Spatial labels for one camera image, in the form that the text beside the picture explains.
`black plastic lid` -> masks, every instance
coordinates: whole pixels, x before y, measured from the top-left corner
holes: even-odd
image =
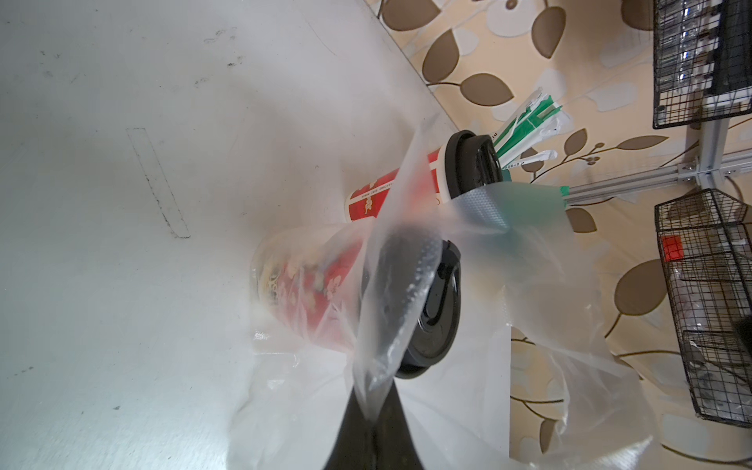
[[[502,180],[502,170],[489,135],[459,131],[447,142],[444,153],[449,196],[454,199],[475,188]]]
[[[398,378],[415,378],[449,352],[459,326],[459,250],[444,241],[426,304],[397,371]]]

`wire basket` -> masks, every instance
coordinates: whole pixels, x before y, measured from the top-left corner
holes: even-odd
[[[655,0],[653,127],[752,113],[752,2]]]
[[[735,326],[752,311],[747,205],[702,190],[655,207],[658,249],[697,415],[752,427],[752,358]]]

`plastic bag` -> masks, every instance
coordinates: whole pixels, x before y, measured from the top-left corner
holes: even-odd
[[[674,312],[677,328],[680,332],[707,330],[711,324],[705,299],[710,299],[711,305],[717,305],[713,300],[712,287],[686,282],[681,275],[679,268],[672,268],[670,281],[676,295]]]
[[[347,300],[344,285],[332,297],[340,308],[335,316],[348,319],[338,325],[353,329],[358,323],[354,353],[323,350],[291,338],[279,326],[267,324],[255,332],[259,365],[248,403],[233,423],[228,467],[322,468],[351,381],[364,413],[378,413],[446,238],[462,254],[462,316],[455,343],[423,376],[398,381],[423,466],[658,468],[652,411],[636,373],[618,365],[603,340],[598,283],[592,266],[583,262],[558,189],[495,183],[437,209],[425,150],[418,135],[365,251],[347,276],[353,279],[347,295],[353,297]],[[403,230],[412,238],[402,246],[412,246],[412,253],[391,257],[399,267],[391,272],[379,253]],[[369,274],[355,288],[361,256]],[[417,276],[407,275],[418,269]],[[389,286],[392,280],[396,287]],[[360,315],[353,314],[349,309],[362,288]],[[384,306],[399,307],[399,314],[388,314]],[[331,347],[319,341],[328,335],[311,336],[309,323],[305,329],[300,324],[298,333],[307,331],[308,337],[300,336]],[[508,410],[501,409],[505,401],[499,397],[509,393],[508,371],[499,370],[495,359],[509,354],[509,324],[548,352],[566,390],[566,415],[549,451],[530,465],[504,452]]]
[[[260,304],[297,336],[329,349],[352,351],[372,222],[304,227],[264,239],[251,268]]]

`white surface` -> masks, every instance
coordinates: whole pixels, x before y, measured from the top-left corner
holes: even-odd
[[[8,0],[0,44],[0,468],[223,468],[257,243],[453,125],[361,0]]]

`wallpaper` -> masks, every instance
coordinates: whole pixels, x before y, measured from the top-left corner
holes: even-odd
[[[577,186],[696,156],[699,128],[652,129],[652,0],[365,0],[460,129],[496,131],[539,86],[575,127],[529,149],[559,158],[511,170],[516,181]],[[752,147],[731,120],[725,152]],[[752,430],[695,417],[658,260],[655,204],[693,187],[567,210],[602,290],[615,360],[637,371],[656,413],[663,468],[752,468]],[[752,199],[752,174],[726,179]],[[512,340],[511,456],[545,452],[562,418],[561,384],[523,332]]]

